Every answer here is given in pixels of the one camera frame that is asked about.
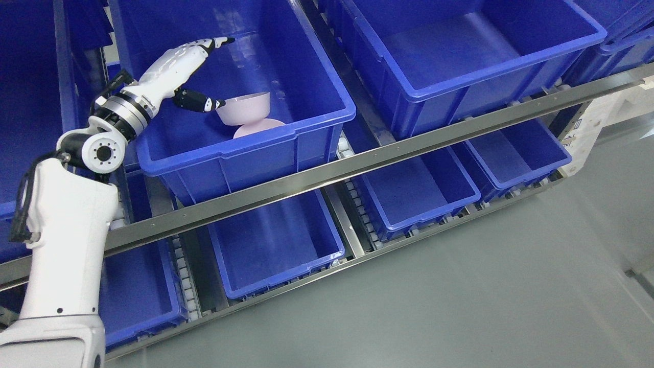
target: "shelf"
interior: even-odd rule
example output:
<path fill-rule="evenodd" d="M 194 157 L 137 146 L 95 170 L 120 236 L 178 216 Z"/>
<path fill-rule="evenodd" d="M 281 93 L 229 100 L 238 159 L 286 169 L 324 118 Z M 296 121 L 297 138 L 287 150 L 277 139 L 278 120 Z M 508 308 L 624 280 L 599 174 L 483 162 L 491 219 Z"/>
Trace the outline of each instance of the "shelf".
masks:
<path fill-rule="evenodd" d="M 448 218 L 447 221 L 422 229 L 420 232 L 414 232 L 406 238 L 391 240 L 385 242 L 383 246 L 378 246 L 373 244 L 371 239 L 368 238 L 365 226 L 360 222 L 359 214 L 349 197 L 343 181 L 402 160 L 450 146 L 454 143 L 506 128 L 542 115 L 555 113 L 561 109 L 579 105 L 600 96 L 638 86 L 644 83 L 644 78 L 654 75 L 654 64 L 643 65 L 642 67 L 575 88 L 559 90 L 548 94 L 545 93 L 543 96 L 534 98 L 533 100 L 524 101 L 523 103 L 446 126 L 433 132 L 403 141 L 395 141 L 385 128 L 383 122 L 381 122 L 374 104 L 367 95 L 356 72 L 352 69 L 345 55 L 338 49 L 322 18 L 319 15 L 313 14 L 315 11 L 308 13 L 310 13 L 307 15 L 316 29 L 318 37 L 323 42 L 330 59 L 353 97 L 358 109 L 357 118 L 363 119 L 368 125 L 380 147 L 178 210 L 173 210 L 170 201 L 159 201 L 157 199 L 164 198 L 166 195 L 151 196 L 150 205 L 156 216 L 110 231 L 107 237 L 105 256 L 114 255 L 185 232 L 186 234 L 180 235 L 180 239 L 183 242 L 185 238 L 192 238 L 194 232 L 191 230 L 200 226 L 301 193 L 322 189 L 335 223 L 339 228 L 339 233 L 345 243 L 347 258 L 331 268 L 276 287 L 266 293 L 240 302 L 227 301 L 223 290 L 217 291 L 214 288 L 205 293 L 203 292 L 203 288 L 199 286 L 196 299 L 202 307 L 200 312 L 209 311 L 210 313 L 208 315 L 202 316 L 198 320 L 182 324 L 174 329 L 164 331 L 149 339 L 117 348 L 107 354 L 107 359 L 114 359 L 145 346 L 155 344 L 161 340 L 168 339 L 169 337 L 179 335 L 204 323 L 217 320 L 248 306 L 353 267 L 361 262 L 374 259 L 395 249 L 402 248 L 439 232 L 505 208 L 519 200 L 541 193 L 557 185 L 564 179 L 564 176 L 559 172 L 553 174 L 548 180 L 524 188 L 520 193 L 514 193 L 513 195 L 507 195 L 494 200 L 486 207 L 468 206 L 461 216 Z M 189 252 L 188 260 L 191 265 L 193 265 L 194 259 L 202 258 L 199 253 Z M 30 264 L 31 257 L 24 257 L 0 264 L 0 291 L 26 283 L 29 277 Z M 196 277 L 196 283 L 199 283 L 199 281 L 199 278 Z"/>

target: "storage rack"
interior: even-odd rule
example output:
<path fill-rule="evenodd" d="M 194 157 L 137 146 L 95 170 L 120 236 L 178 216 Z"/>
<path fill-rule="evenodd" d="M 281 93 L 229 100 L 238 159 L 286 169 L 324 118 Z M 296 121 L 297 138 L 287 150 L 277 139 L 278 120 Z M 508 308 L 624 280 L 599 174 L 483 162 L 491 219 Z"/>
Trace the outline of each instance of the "storage rack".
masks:
<path fill-rule="evenodd" d="M 361 220 L 360 213 L 354 205 L 344 181 L 356 175 L 364 174 L 430 151 L 435 151 L 466 139 L 474 138 L 542 115 L 556 113 L 567 107 L 579 105 L 613 92 L 638 86 L 644 83 L 644 78 L 654 75 L 654 64 L 643 65 L 630 71 L 612 75 L 575 88 L 562 89 L 555 92 L 543 91 L 543 96 L 534 98 L 533 100 L 524 101 L 493 113 L 474 117 L 403 141 L 394 141 L 390 133 L 385 130 L 358 76 L 353 71 L 345 55 L 335 45 L 324 20 L 316 14 L 314 9 L 311 9 L 313 4 L 310 0 L 303 1 L 303 3 L 307 11 L 307 16 L 316 29 L 319 39 L 323 43 L 323 46 L 327 50 L 356 103 L 358 109 L 357 119 L 368 125 L 373 135 L 377 138 L 380 147 L 178 210 L 172 210 L 173 206 L 165 198 L 166 195 L 164 193 L 161 193 L 161 191 L 151 191 L 155 194 L 150 195 L 150 205 L 153 207 L 153 213 L 160 213 L 160 215 L 112 230 L 107 238 L 105 256 L 117 254 L 156 240 L 180 234 L 179 237 L 182 240 L 182 245 L 185 247 L 184 252 L 187 254 L 187 261 L 191 268 L 201 268 L 198 259 L 202 257 L 197 256 L 199 252 L 197 239 L 194 238 L 194 232 L 191 230 L 297 194 L 314 189 L 322 189 L 322 193 L 330 207 L 332 217 L 345 243 L 346 258 L 340 260 L 330 268 L 306 276 L 300 280 L 294 280 L 293 282 L 243 301 L 227 300 L 224 296 L 224 291 L 220 289 L 220 280 L 204 280 L 206 274 L 211 274 L 212 272 L 194 273 L 195 282 L 198 285 L 206 285 L 208 282 L 215 286 L 215 289 L 212 291 L 204 291 L 200 286 L 198 288 L 197 296 L 201 307 L 200 311 L 203 312 L 201 318 L 154 335 L 149 339 L 143 339 L 117 348 L 107 354 L 107 359 L 114 359 L 148 345 L 155 344 L 161 340 L 179 335 L 204 323 L 217 320 L 248 306 L 258 304 L 287 291 L 310 284 L 336 272 L 358 265 L 361 262 L 376 258 L 395 249 L 402 248 L 441 231 L 450 229 L 451 227 L 505 208 L 519 200 L 546 191 L 565 179 L 564 175 L 556 172 L 540 183 L 526 187 L 519 192 L 507 194 L 503 198 L 491 201 L 486 206 L 467 206 L 459 216 L 448 218 L 446 221 L 429 226 L 419 232 L 413 232 L 405 238 L 385 242 L 382 247 L 379 247 L 374 246 L 368 237 L 365 224 Z M 572 119 L 568 124 L 573 124 L 574 120 Z M 154 210 L 154 207 L 165 208 L 166 210 Z M 23 257 L 15 261 L 0 264 L 0 291 L 26 283 L 29 276 L 30 263 L 31 257 Z M 642 272 L 640 268 L 638 270 L 632 270 L 632 273 L 639 272 Z"/>

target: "bowl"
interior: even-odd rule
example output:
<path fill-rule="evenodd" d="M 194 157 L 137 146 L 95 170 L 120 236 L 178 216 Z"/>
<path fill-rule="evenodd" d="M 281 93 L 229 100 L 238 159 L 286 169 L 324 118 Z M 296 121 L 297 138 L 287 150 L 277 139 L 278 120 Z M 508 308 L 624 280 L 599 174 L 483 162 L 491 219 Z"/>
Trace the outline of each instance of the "bowl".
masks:
<path fill-rule="evenodd" d="M 234 139 L 240 138 L 243 136 L 247 136 L 249 134 L 254 134 L 257 132 L 261 132 L 263 130 L 268 130 L 272 128 L 276 128 L 278 126 L 284 125 L 283 122 L 275 119 L 264 119 L 260 120 L 258 122 L 253 122 L 250 124 L 244 124 L 240 128 L 236 130 L 236 133 L 234 133 Z"/>
<path fill-rule="evenodd" d="M 230 98 L 216 112 L 225 125 L 252 124 L 264 120 L 270 114 L 270 92 Z"/>

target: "black cable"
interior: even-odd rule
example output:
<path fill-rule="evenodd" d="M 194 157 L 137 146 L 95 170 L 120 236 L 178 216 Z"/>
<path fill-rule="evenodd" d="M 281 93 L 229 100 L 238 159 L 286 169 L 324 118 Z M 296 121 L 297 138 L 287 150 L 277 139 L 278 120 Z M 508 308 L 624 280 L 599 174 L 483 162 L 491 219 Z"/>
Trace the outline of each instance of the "black cable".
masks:
<path fill-rule="evenodd" d="M 21 178 L 20 185 L 18 186 L 18 193 L 16 194 L 16 209 L 14 217 L 11 220 L 11 230 L 9 232 L 10 242 L 23 243 L 32 238 L 32 233 L 27 228 L 27 215 L 34 191 L 36 169 L 42 161 L 45 161 L 48 158 L 56 158 L 59 154 L 59 151 L 52 151 L 37 157 Z"/>
<path fill-rule="evenodd" d="M 121 69 L 109 81 L 109 83 L 107 83 L 107 85 L 102 89 L 102 91 L 100 91 L 100 93 L 95 96 L 93 101 L 91 101 L 91 106 L 89 108 L 89 116 L 93 116 L 95 114 L 95 101 L 98 99 L 98 97 L 103 96 L 104 98 L 109 98 L 109 94 L 117 90 L 121 84 L 131 84 L 133 82 L 135 82 L 134 77 L 132 77 L 131 74 L 129 74 L 129 72 L 126 71 L 125 69 Z"/>

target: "stainless steel bar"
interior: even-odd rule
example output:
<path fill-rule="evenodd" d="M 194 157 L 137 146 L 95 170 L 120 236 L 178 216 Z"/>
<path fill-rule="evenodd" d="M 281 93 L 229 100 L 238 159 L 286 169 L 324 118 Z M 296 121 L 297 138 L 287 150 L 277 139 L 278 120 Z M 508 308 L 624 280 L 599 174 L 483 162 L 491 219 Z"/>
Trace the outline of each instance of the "stainless steel bar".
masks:
<path fill-rule="evenodd" d="M 222 287 L 218 263 L 212 249 L 203 247 L 195 230 L 179 234 L 186 256 L 186 267 L 191 275 L 198 296 L 199 311 L 223 309 L 229 300 Z"/>
<path fill-rule="evenodd" d="M 334 266 L 332 268 L 329 268 L 327 270 L 323 270 L 321 272 L 318 272 L 316 274 L 310 275 L 306 278 L 303 278 L 301 280 L 298 280 L 296 282 L 293 282 L 288 285 L 284 285 L 275 289 L 272 289 L 268 291 L 267 293 L 261 294 L 259 296 L 256 296 L 252 299 L 248 299 L 246 301 L 237 303 L 235 305 L 230 306 L 229 308 L 225 308 L 223 310 L 219 310 L 218 312 L 209 314 L 208 316 L 204 316 L 200 318 L 199 320 L 186 323 L 183 325 L 180 325 L 174 329 L 170 329 L 167 331 L 164 331 L 160 333 L 159 335 L 154 335 L 150 337 L 149 339 L 145 339 L 142 341 L 135 342 L 133 344 L 123 346 L 121 348 L 117 348 L 116 350 L 113 350 L 107 354 L 107 360 L 112 360 L 116 359 L 120 356 L 124 356 L 126 354 L 129 354 L 131 352 L 134 352 L 136 350 L 142 349 L 146 346 L 150 346 L 153 344 L 156 344 L 157 342 L 163 341 L 165 339 L 170 339 L 171 337 L 180 335 L 182 333 L 185 333 L 189 330 L 192 330 L 194 328 L 197 328 L 205 323 L 209 323 L 211 321 L 215 321 L 219 318 L 222 318 L 224 316 L 227 316 L 229 314 L 232 314 L 234 312 L 237 312 L 241 309 L 247 308 L 249 306 L 258 304 L 260 302 L 266 301 L 270 298 L 276 297 L 278 295 L 282 295 L 284 293 L 287 293 L 291 290 L 297 289 L 301 286 L 310 284 L 312 282 L 321 280 L 329 275 L 335 274 L 336 272 L 341 272 L 342 270 L 348 269 L 350 267 L 353 267 L 361 262 L 369 261 L 370 259 L 374 259 L 376 257 L 379 257 L 381 255 L 384 255 L 386 253 L 389 253 L 391 251 L 394 251 L 396 249 L 400 249 L 402 247 L 408 246 L 409 244 L 415 243 L 419 240 L 428 238 L 429 236 L 438 234 L 439 232 L 443 232 L 447 229 L 451 229 L 455 226 L 459 226 L 463 223 L 466 223 L 468 221 L 471 221 L 473 219 L 477 219 L 481 216 L 487 215 L 488 213 L 495 212 L 497 210 L 500 210 L 502 208 L 505 208 L 507 206 L 510 206 L 511 204 L 514 204 L 520 200 L 523 200 L 525 198 L 529 198 L 531 196 L 534 196 L 535 194 L 542 193 L 546 191 L 547 189 L 553 187 L 554 185 L 560 183 L 562 180 L 556 180 L 553 182 L 550 182 L 547 185 L 543 185 L 540 187 L 530 187 L 522 191 L 522 193 L 519 196 L 514 196 L 512 198 L 506 199 L 503 198 L 501 200 L 498 200 L 496 202 L 492 203 L 492 206 L 490 208 L 485 208 L 483 210 L 478 210 L 478 211 L 472 211 L 470 212 L 469 215 L 464 216 L 464 217 L 455 217 L 452 221 L 444 224 L 444 225 L 439 225 L 435 227 L 431 227 L 429 229 L 426 229 L 422 231 L 420 234 L 416 236 L 411 236 L 409 238 L 403 238 L 400 240 L 394 240 L 385 247 L 381 248 L 380 250 L 371 252 L 371 253 L 366 253 L 361 257 L 354 258 L 350 261 L 347 261 L 345 263 L 341 263 L 340 265 Z"/>
<path fill-rule="evenodd" d="M 654 75 L 654 63 L 140 221 L 110 231 L 105 256 L 127 251 L 597 97 L 638 86 L 644 83 L 643 78 L 652 75 Z M 11 274 L 13 275 L 11 280 L 27 277 L 29 273 L 24 268 L 16 268 L 16 265 L 18 263 L 0 264 L 0 275 Z M 0 289 L 6 288 L 5 284 L 8 281 L 6 276 L 2 280 L 5 282 L 0 283 Z"/>
<path fill-rule="evenodd" d="M 363 256 L 366 254 L 366 252 L 361 245 L 361 241 L 359 241 L 358 235 L 354 231 L 354 227 L 350 222 L 350 218 L 348 217 L 347 212 L 345 211 L 345 207 L 343 207 L 343 203 L 338 196 L 336 188 L 334 185 L 329 185 L 324 188 L 324 192 L 327 197 L 327 205 L 334 213 L 333 218 L 336 221 L 336 225 L 341 232 L 341 236 L 345 241 L 345 246 L 348 248 L 349 253 L 354 258 Z"/>
<path fill-rule="evenodd" d="M 592 101 L 586 101 L 579 106 L 569 108 L 569 110 L 572 111 L 576 109 L 574 115 L 572 115 L 569 118 L 567 117 L 568 116 L 567 114 L 564 113 L 559 114 L 554 120 L 553 125 L 556 126 L 550 126 L 550 130 L 552 130 L 552 133 L 554 133 L 557 136 L 557 138 L 560 141 L 562 141 L 568 135 L 568 133 L 570 133 L 570 131 L 574 128 L 577 120 L 579 120 L 579 118 L 581 118 L 581 116 L 586 112 L 591 102 Z"/>
<path fill-rule="evenodd" d="M 153 216 L 163 215 L 175 210 L 170 192 L 159 179 L 146 176 L 145 187 L 148 191 L 148 201 Z"/>
<path fill-rule="evenodd" d="M 0 264 L 0 291 L 26 283 L 31 265 L 31 256 Z"/>

